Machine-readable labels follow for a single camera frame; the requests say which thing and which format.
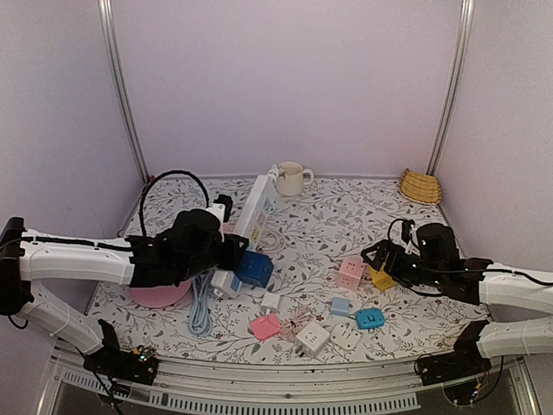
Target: white wall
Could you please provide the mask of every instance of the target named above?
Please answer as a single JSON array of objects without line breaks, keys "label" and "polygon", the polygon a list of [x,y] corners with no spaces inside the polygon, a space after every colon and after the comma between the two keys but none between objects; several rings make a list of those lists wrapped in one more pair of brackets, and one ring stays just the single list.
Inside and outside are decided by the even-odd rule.
[{"label": "white wall", "polygon": [[133,113],[153,173],[424,170],[461,1],[121,0]]},{"label": "white wall", "polygon": [[[553,3],[477,2],[438,177],[467,255],[553,271]],[[528,313],[496,310],[500,318]],[[544,413],[553,359],[530,359]]]},{"label": "white wall", "polygon": [[[111,81],[95,0],[3,2],[0,227],[112,237],[140,182]],[[90,284],[52,284],[78,308]],[[0,318],[0,413],[29,415],[53,341]]]}]

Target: light blue cable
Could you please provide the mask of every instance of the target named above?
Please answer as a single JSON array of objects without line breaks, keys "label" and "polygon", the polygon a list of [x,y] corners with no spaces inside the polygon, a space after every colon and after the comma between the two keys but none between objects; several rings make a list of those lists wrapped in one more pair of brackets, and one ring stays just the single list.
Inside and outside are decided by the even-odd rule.
[{"label": "light blue cable", "polygon": [[192,282],[194,301],[188,318],[188,330],[191,335],[209,335],[211,333],[212,324],[207,307],[207,291],[212,276],[212,272],[204,272]]}]

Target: mug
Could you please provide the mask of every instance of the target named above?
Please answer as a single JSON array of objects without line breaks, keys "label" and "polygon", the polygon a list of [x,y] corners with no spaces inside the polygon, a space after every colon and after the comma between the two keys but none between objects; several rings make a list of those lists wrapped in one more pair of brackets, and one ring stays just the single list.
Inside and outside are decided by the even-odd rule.
[{"label": "mug", "polygon": [[313,170],[304,169],[299,163],[280,163],[278,169],[280,174],[276,179],[276,191],[281,195],[299,195],[303,190],[303,186],[308,186],[315,179]]}]

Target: yellow power adapter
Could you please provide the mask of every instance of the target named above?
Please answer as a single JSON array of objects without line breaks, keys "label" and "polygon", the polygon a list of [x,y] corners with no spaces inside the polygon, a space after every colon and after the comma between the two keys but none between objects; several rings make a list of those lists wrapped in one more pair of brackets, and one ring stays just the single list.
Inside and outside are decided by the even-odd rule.
[{"label": "yellow power adapter", "polygon": [[391,277],[384,271],[384,266],[385,264],[382,264],[382,267],[379,271],[369,266],[372,283],[381,291],[388,290],[389,288],[396,285],[396,282],[391,279]]}]

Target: vent grille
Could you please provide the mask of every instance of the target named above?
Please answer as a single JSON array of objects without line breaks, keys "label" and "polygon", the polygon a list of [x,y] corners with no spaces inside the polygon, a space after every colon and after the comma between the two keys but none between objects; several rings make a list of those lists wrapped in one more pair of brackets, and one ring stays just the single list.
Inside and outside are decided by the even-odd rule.
[{"label": "vent grille", "polygon": [[[92,374],[66,369],[63,374],[63,381],[95,393],[105,394],[101,385]],[[126,399],[120,393],[114,394],[121,399]],[[363,415],[367,413],[386,414],[405,412],[421,407],[414,393],[357,402],[320,404],[237,404],[223,401],[214,402],[212,399],[190,399],[175,393],[155,391],[149,392],[149,400],[146,402],[135,401],[134,399],[128,400],[138,404],[146,404],[194,415]]]}]

